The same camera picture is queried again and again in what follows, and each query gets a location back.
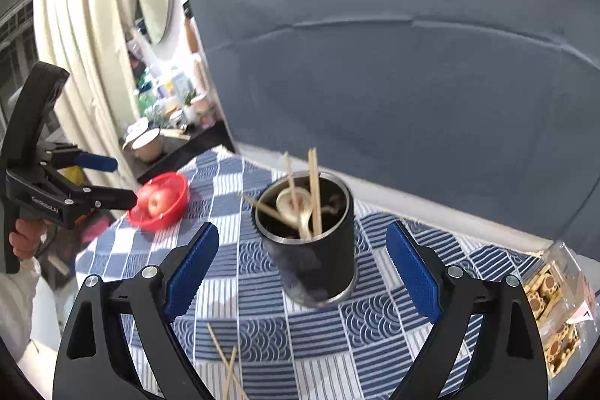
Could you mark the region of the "white sleeve forearm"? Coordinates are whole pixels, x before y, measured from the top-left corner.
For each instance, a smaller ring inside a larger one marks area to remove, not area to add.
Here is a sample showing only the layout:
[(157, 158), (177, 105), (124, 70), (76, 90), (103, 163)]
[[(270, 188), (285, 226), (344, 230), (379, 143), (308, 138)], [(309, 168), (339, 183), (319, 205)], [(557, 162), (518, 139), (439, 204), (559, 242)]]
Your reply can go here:
[(35, 258), (20, 263), (15, 274), (1, 274), (1, 339), (19, 361), (33, 342), (43, 357), (55, 361), (61, 341), (54, 294)]

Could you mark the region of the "person left hand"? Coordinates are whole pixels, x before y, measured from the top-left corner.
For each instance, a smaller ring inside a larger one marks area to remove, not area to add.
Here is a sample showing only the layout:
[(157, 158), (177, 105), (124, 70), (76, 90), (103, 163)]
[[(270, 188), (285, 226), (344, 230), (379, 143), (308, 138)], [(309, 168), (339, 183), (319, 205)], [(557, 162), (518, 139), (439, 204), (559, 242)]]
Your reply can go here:
[(13, 254), (20, 260), (33, 258), (47, 229), (47, 221), (18, 218), (15, 221), (15, 230), (8, 236)]

